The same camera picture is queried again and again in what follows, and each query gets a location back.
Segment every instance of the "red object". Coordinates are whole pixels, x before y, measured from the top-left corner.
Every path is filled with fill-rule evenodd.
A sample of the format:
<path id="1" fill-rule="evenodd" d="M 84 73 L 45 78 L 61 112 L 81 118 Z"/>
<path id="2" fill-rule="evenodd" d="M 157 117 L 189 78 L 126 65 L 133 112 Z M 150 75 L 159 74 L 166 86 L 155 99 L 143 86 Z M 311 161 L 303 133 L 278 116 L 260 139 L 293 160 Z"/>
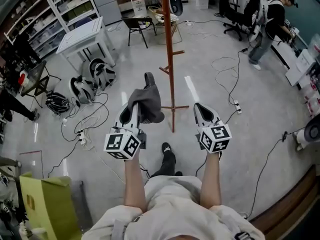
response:
<path id="1" fill-rule="evenodd" d="M 18 84 L 22 85 L 22 83 L 24 82 L 25 78 L 26 78 L 26 75 L 25 74 L 21 74 L 19 79 L 18 79 Z"/>

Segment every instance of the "white t-shirt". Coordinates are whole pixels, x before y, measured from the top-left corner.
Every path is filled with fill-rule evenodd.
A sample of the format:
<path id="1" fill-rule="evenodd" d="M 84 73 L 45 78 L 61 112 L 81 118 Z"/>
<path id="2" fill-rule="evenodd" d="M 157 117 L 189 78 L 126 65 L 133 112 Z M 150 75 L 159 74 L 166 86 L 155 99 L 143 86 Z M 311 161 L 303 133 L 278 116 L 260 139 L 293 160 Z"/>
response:
<path id="1" fill-rule="evenodd" d="M 194 176 L 157 176 L 145 185 L 147 212 L 119 205 L 106 211 L 82 240 L 263 240 L 264 235 L 235 210 L 199 205 L 201 181 Z"/>

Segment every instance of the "wooden pole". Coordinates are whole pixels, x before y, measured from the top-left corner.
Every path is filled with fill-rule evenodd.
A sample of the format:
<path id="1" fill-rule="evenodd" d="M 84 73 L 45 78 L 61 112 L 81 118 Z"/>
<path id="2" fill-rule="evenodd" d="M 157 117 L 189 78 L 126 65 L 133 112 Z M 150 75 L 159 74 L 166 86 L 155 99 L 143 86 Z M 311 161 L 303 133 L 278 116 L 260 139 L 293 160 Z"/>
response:
<path id="1" fill-rule="evenodd" d="M 173 52 L 172 48 L 172 31 L 171 31 L 171 17 L 170 17 L 170 7 L 169 0 L 162 0 L 162 11 L 164 18 L 164 29 L 165 29 L 165 41 L 166 41 L 166 52 L 168 57 L 168 66 L 162 71 L 169 75 L 170 80 L 170 94 L 171 94 L 171 106 L 163 106 L 164 109 L 171 109 L 172 112 L 172 132 L 175 132 L 175 111 L 176 109 L 189 108 L 189 106 L 176 106 L 175 104 L 175 82 L 174 82 L 174 55 L 183 54 L 184 51 Z"/>

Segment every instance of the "water bottle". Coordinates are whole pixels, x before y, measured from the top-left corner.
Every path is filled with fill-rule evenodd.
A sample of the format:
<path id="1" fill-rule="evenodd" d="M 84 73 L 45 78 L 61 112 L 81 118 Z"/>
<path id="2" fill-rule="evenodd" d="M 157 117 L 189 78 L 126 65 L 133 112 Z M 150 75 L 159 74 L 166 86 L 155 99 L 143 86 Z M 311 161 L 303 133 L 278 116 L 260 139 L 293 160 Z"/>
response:
<path id="1" fill-rule="evenodd" d="M 311 98 L 307 103 L 311 116 L 315 116 L 320 108 L 320 98 Z"/>
<path id="2" fill-rule="evenodd" d="M 316 91 L 317 87 L 313 82 L 310 82 L 310 84 L 301 89 L 301 93 L 306 101 L 310 100 Z"/>

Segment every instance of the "white box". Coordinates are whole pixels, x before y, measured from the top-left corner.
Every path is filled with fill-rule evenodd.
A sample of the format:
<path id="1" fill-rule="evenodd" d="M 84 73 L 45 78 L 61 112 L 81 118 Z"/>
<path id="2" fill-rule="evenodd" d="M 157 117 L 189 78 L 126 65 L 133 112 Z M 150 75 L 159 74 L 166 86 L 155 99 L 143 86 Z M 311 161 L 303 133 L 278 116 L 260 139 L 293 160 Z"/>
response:
<path id="1" fill-rule="evenodd" d="M 130 132 L 109 133 L 105 136 L 103 151 L 115 159 L 132 160 L 141 141 Z"/>
<path id="2" fill-rule="evenodd" d="M 232 135 L 227 124 L 201 129 L 200 143 L 209 153 L 225 150 L 230 139 L 232 139 Z"/>

